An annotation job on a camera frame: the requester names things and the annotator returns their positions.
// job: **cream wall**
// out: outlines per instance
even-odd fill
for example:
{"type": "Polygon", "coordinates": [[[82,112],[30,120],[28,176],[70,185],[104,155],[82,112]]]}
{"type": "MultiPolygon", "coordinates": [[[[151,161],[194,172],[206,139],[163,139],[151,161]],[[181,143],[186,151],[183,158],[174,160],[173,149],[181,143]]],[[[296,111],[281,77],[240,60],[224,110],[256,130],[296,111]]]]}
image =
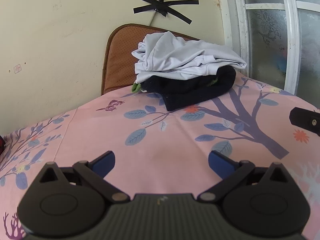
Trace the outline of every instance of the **cream wall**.
{"type": "MultiPolygon", "coordinates": [[[[157,15],[153,26],[224,44],[218,0],[175,9],[193,20],[157,15]]],[[[100,95],[111,32],[147,25],[141,0],[0,0],[0,134],[76,108],[100,95]],[[22,70],[15,74],[13,67],[22,70]]]]}

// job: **floral bedsheet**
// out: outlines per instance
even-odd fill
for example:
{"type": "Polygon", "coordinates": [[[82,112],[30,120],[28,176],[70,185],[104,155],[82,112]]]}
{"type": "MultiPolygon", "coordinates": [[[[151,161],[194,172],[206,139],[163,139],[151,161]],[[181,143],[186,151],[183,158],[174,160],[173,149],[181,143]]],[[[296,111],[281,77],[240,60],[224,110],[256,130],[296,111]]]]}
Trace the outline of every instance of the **floral bedsheet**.
{"type": "Polygon", "coordinates": [[[69,166],[112,150],[105,179],[128,193],[193,193],[220,178],[209,168],[217,150],[257,166],[281,161],[311,206],[304,235],[320,240],[320,138],[290,124],[295,107],[320,112],[286,91],[237,74],[229,93],[168,112],[159,94],[131,87],[103,95],[76,110],[5,136],[0,155],[0,239],[24,235],[17,205],[45,162],[69,166]]]}

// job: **perforated cushion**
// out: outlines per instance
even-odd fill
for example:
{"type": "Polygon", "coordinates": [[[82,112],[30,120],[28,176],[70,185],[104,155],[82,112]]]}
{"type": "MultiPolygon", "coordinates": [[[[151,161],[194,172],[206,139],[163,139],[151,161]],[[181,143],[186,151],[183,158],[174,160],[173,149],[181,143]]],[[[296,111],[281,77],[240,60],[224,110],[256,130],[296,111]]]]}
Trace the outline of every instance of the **perforated cushion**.
{"type": "MultiPolygon", "coordinates": [[[[139,24],[122,25],[110,35],[102,72],[101,94],[130,86],[136,80],[134,64],[138,61],[131,52],[138,48],[147,34],[167,32],[167,30],[139,24]]],[[[185,40],[196,38],[172,32],[185,40]]]]}

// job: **folded clothes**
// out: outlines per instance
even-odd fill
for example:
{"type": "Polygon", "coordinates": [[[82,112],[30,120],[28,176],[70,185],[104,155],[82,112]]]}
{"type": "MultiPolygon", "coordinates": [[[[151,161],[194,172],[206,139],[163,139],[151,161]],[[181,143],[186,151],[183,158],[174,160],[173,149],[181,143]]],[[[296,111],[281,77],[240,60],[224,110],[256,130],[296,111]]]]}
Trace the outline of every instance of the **folded clothes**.
{"type": "Polygon", "coordinates": [[[141,83],[141,89],[159,93],[167,111],[198,104],[227,93],[236,79],[231,66],[223,66],[216,75],[199,76],[189,80],[175,80],[151,76],[141,83]]]}
{"type": "Polygon", "coordinates": [[[151,76],[189,80],[198,76],[216,75],[226,65],[244,69],[247,63],[227,46],[205,41],[185,41],[171,32],[148,34],[132,55],[139,84],[151,76]]]}

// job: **white window frame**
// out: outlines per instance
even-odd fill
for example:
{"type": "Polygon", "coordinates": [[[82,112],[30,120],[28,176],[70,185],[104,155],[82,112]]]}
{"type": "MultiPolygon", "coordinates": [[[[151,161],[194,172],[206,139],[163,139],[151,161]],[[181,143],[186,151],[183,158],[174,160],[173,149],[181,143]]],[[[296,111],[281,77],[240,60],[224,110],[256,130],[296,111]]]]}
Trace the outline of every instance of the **white window frame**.
{"type": "Polygon", "coordinates": [[[296,94],[299,82],[300,73],[300,23],[298,16],[298,9],[310,10],[320,12],[320,5],[315,3],[297,1],[297,0],[284,0],[284,3],[253,3],[246,4],[245,0],[232,0],[236,3],[236,11],[230,11],[228,0],[219,0],[221,5],[222,23],[224,28],[224,36],[226,45],[233,47],[235,51],[240,51],[241,57],[248,63],[246,70],[242,71],[243,74],[250,77],[250,41],[248,33],[247,10],[255,9],[273,9],[285,10],[287,18],[287,34],[288,34],[288,54],[287,54],[287,70],[284,84],[284,90],[289,93],[296,94]],[[237,28],[234,28],[233,15],[238,18],[237,28]],[[235,46],[235,39],[226,37],[240,36],[240,47],[235,46]]]}

